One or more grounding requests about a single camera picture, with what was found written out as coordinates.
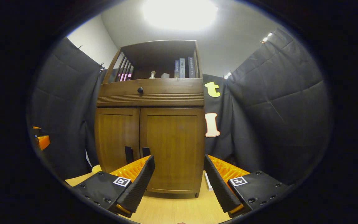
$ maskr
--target wooden drawer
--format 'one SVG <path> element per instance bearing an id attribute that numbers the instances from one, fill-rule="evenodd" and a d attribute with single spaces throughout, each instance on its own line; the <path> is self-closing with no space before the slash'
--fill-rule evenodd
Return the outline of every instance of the wooden drawer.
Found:
<path id="1" fill-rule="evenodd" d="M 101 85 L 97 105 L 103 106 L 204 106 L 201 78 L 155 78 Z"/>

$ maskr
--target light fixture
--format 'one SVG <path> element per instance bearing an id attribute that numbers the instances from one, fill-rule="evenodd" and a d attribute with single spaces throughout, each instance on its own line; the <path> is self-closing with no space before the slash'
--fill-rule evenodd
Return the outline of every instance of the light fixture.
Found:
<path id="1" fill-rule="evenodd" d="M 263 40 L 260 41 L 260 42 L 264 44 L 264 43 L 267 41 L 267 37 L 263 38 Z"/>
<path id="2" fill-rule="evenodd" d="M 230 75 L 232 75 L 232 74 L 229 72 L 229 73 L 228 73 L 227 75 L 225 75 L 223 78 L 224 78 L 224 79 L 227 79 L 227 78 L 229 78 Z"/>
<path id="3" fill-rule="evenodd" d="M 208 0 L 148 0 L 145 19 L 170 30 L 199 30 L 212 24 L 218 8 Z"/>

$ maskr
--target black fabric backdrop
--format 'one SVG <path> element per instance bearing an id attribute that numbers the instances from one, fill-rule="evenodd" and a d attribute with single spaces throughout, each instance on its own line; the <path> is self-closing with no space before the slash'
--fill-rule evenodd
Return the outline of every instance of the black fabric backdrop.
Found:
<path id="1" fill-rule="evenodd" d="M 299 41 L 277 29 L 227 80 L 203 78 L 221 93 L 204 89 L 205 113 L 218 114 L 221 132 L 206 138 L 207 154 L 286 184 L 310 174 L 331 136 L 331 98 Z"/>
<path id="2" fill-rule="evenodd" d="M 67 38 L 41 68 L 31 98 L 31 125 L 49 134 L 43 155 L 62 179 L 90 172 L 98 164 L 94 124 L 98 91 L 105 72 Z"/>

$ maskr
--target book spine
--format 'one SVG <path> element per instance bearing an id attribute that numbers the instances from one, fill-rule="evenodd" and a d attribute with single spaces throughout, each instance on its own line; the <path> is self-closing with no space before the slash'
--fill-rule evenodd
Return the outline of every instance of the book spine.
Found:
<path id="1" fill-rule="evenodd" d="M 179 67 L 179 78 L 185 78 L 186 70 L 185 70 L 185 59 L 179 58 L 180 67 Z"/>
<path id="2" fill-rule="evenodd" d="M 189 57 L 189 78 L 196 78 L 196 70 L 194 69 L 193 57 Z"/>
<path id="3" fill-rule="evenodd" d="M 174 78 L 179 78 L 179 60 L 175 60 L 175 75 Z"/>

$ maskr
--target wooden cabinet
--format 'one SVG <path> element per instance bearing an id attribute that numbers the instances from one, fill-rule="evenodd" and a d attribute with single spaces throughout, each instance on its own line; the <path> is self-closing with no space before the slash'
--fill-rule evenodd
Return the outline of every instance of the wooden cabinet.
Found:
<path id="1" fill-rule="evenodd" d="M 110 173 L 126 165 L 125 146 L 139 159 L 139 108 L 97 108 L 96 150 L 100 167 Z"/>
<path id="2" fill-rule="evenodd" d="M 147 190 L 160 193 L 200 191 L 204 161 L 204 110 L 142 108 L 140 147 L 150 148 L 155 171 Z"/>
<path id="3" fill-rule="evenodd" d="M 195 78 L 189 78 L 188 57 L 194 59 Z M 185 58 L 186 78 L 173 77 L 179 58 Z M 156 72 L 155 79 L 149 79 L 151 71 Z M 160 78 L 164 72 L 170 78 Z M 125 146 L 132 148 L 134 159 L 141 157 L 139 149 L 148 147 L 154 155 L 155 171 L 147 190 L 198 197 L 205 119 L 196 41 L 151 41 L 120 47 L 96 106 L 96 152 L 103 171 L 110 173 L 126 165 Z"/>
<path id="4" fill-rule="evenodd" d="M 125 146 L 134 159 L 143 147 L 154 155 L 147 190 L 198 196 L 204 162 L 204 110 L 201 108 L 97 108 L 95 139 L 101 169 L 126 165 Z"/>

